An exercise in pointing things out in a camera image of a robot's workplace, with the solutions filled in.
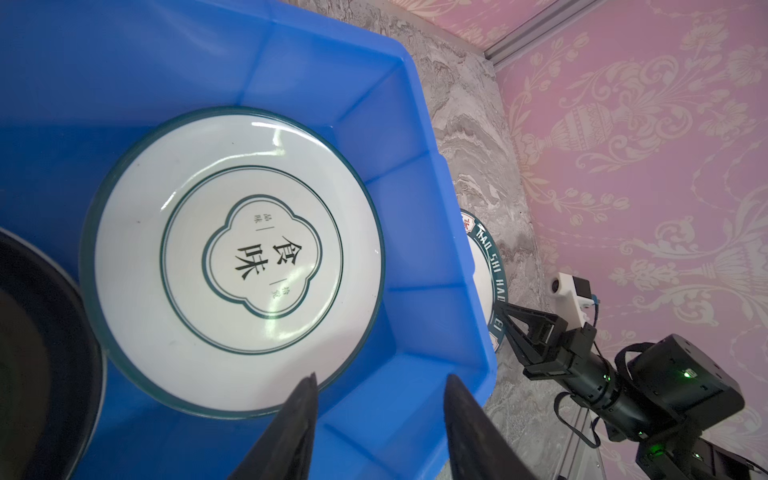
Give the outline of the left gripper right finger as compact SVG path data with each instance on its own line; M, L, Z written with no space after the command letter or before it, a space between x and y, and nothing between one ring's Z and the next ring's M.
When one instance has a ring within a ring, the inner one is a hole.
M535 479L455 374L447 377L443 411L453 479Z

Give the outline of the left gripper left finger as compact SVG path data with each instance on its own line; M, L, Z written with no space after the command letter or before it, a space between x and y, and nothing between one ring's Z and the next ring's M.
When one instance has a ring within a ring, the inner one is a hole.
M228 479L308 479L318 415L314 373L291 392Z

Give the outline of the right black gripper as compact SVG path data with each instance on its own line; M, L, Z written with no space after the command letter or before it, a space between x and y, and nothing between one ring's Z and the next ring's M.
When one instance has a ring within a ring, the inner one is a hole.
M636 438L622 380L607 360L592 352L594 327L568 330L567 321L555 313L503 301L494 303L494 312L528 379L559 383L579 405L605 421L611 440Z

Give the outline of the green rim plate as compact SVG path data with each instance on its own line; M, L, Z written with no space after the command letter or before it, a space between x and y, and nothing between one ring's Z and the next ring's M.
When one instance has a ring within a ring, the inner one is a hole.
M497 352L504 340L505 327L496 318L493 307L497 300L506 302L508 294L503 259L490 231L480 219L466 210L461 210L461 216L474 261L474 284L493 351Z

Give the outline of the white plate quatrefoil emblem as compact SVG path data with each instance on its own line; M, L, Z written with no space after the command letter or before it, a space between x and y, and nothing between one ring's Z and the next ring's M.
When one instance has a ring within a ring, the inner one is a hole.
M154 128L97 190L79 253L88 320L117 368L172 409L269 415L328 388L379 313L382 225L354 167L300 123L249 107Z

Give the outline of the black plate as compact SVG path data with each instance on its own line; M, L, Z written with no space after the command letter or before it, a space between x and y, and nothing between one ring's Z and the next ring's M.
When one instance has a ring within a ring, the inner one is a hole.
M1 232L1 476L70 479L102 411L106 357L76 282Z

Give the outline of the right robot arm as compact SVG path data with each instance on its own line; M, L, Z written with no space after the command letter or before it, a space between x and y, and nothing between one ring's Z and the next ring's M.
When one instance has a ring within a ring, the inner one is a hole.
M650 479L759 479L765 468L703 439L740 412L737 382L677 334L631 344L608 361L594 348L591 324L570 329L554 313L498 301L493 307L524 375L552 380L565 398L591 411L612 442L637 444L636 464Z

